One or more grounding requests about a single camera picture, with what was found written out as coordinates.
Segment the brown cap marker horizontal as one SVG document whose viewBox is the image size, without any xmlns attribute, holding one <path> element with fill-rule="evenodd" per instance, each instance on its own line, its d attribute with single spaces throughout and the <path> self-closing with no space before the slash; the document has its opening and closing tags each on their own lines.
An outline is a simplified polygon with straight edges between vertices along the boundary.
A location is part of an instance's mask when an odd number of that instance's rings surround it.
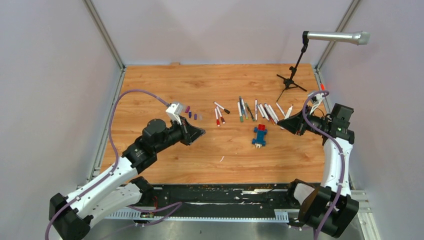
<svg viewBox="0 0 424 240">
<path fill-rule="evenodd" d="M 294 105 L 292 104 L 288 109 L 287 109 L 287 112 L 286 112 L 286 114 L 285 114 L 285 117 L 284 117 L 284 119 L 288 119 L 290 116 L 291 116 L 291 113 L 292 113 L 292 111 L 293 111 L 293 107 L 294 107 Z"/>
</svg>

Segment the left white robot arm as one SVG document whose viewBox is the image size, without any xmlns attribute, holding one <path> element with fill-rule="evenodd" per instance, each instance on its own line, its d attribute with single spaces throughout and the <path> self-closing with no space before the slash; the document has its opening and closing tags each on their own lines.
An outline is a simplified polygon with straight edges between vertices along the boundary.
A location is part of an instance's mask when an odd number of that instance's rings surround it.
<svg viewBox="0 0 424 240">
<path fill-rule="evenodd" d="M 98 222 L 111 213 L 138 203 L 153 201 L 149 183 L 139 174 L 158 159 L 158 153 L 177 144 L 190 146 L 206 133 L 185 117 L 171 121 L 152 119 L 117 161 L 77 190 L 49 200 L 49 224 L 63 240 L 82 240 Z"/>
</svg>

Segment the dark green cap pen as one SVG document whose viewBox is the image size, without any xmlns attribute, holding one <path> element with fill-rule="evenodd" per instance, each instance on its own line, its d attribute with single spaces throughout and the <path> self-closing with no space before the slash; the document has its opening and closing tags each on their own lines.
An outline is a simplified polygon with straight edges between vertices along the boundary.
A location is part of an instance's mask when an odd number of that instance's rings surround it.
<svg viewBox="0 0 424 240">
<path fill-rule="evenodd" d="M 248 103 L 246 102 L 245 103 L 245 107 L 246 107 L 246 110 L 247 110 L 247 112 L 249 113 L 249 115 L 250 115 L 250 117 L 251 117 L 251 119 L 252 119 L 252 121 L 256 121 L 256 119 L 255 119 L 255 117 L 254 117 L 254 115 L 253 115 L 253 113 L 252 113 L 252 111 L 251 111 L 251 109 L 250 109 L 250 107 L 249 107 L 249 105 L 248 105 Z"/>
</svg>

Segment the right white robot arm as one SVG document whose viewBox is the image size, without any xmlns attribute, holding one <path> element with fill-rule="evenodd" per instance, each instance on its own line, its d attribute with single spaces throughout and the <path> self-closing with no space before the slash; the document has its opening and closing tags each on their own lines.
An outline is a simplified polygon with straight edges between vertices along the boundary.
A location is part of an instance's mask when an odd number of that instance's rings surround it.
<svg viewBox="0 0 424 240">
<path fill-rule="evenodd" d="M 306 106 L 304 111 L 277 124 L 294 135 L 309 131 L 322 137 L 323 178 L 319 186 L 296 178 L 288 186 L 285 201 L 292 209 L 300 208 L 300 225 L 339 238 L 359 210 L 349 184 L 349 158 L 355 141 L 349 125 L 354 109 L 337 103 L 325 117 L 311 113 L 312 108 Z"/>
</svg>

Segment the dark red cap marker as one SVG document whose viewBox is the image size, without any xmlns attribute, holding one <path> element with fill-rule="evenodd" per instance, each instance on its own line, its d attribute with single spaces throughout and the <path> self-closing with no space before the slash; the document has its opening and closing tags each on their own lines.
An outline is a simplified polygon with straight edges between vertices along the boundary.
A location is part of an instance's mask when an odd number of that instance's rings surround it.
<svg viewBox="0 0 424 240">
<path fill-rule="evenodd" d="M 219 116 L 219 118 L 220 118 L 221 123 L 222 123 L 222 124 L 225 124 L 226 122 L 225 122 L 225 119 L 224 119 L 224 117 L 223 117 L 223 115 L 222 115 L 222 113 L 221 113 L 221 109 L 217 106 L 217 107 L 216 107 L 216 110 L 217 110 L 217 114 L 218 114 L 218 116 Z"/>
</svg>

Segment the clear cap grey pen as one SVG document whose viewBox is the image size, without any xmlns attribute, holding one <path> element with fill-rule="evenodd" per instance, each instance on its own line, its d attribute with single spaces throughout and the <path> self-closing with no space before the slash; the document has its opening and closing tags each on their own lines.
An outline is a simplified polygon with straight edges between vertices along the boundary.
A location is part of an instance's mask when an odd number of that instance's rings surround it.
<svg viewBox="0 0 424 240">
<path fill-rule="evenodd" d="M 240 111 L 241 111 L 242 116 L 246 116 L 245 110 L 244 110 L 243 99 L 242 99 L 241 96 L 239 96 L 239 106 L 240 106 Z"/>
</svg>

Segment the orange red cap marker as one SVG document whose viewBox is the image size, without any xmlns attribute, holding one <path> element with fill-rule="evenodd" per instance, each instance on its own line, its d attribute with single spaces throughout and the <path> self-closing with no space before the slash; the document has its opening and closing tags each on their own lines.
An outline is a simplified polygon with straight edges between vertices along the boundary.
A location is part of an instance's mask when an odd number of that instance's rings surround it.
<svg viewBox="0 0 424 240">
<path fill-rule="evenodd" d="M 273 116 L 270 114 L 270 112 L 268 111 L 268 109 L 267 109 L 265 106 L 264 106 L 263 108 L 264 108 L 264 111 L 265 111 L 265 113 L 266 113 L 267 117 L 269 118 L 269 121 L 270 121 L 273 125 L 275 125 L 276 123 L 275 123 L 275 121 L 274 121 L 274 119 L 273 119 Z"/>
</svg>

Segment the purple tip white marker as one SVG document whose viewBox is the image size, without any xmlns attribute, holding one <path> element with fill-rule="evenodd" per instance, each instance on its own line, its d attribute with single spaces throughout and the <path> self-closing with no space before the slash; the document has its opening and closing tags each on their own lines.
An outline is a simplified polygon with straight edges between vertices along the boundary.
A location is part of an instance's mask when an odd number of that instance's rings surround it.
<svg viewBox="0 0 424 240">
<path fill-rule="evenodd" d="M 268 117 L 268 114 L 267 114 L 267 112 L 266 112 L 266 109 L 265 109 L 265 107 L 263 106 L 263 104 L 262 104 L 262 103 L 260 104 L 260 108 L 261 108 L 261 110 L 262 110 L 262 112 L 263 112 L 264 117 L 267 119 L 267 121 L 270 121 L 270 119 L 269 119 L 269 117 Z"/>
</svg>

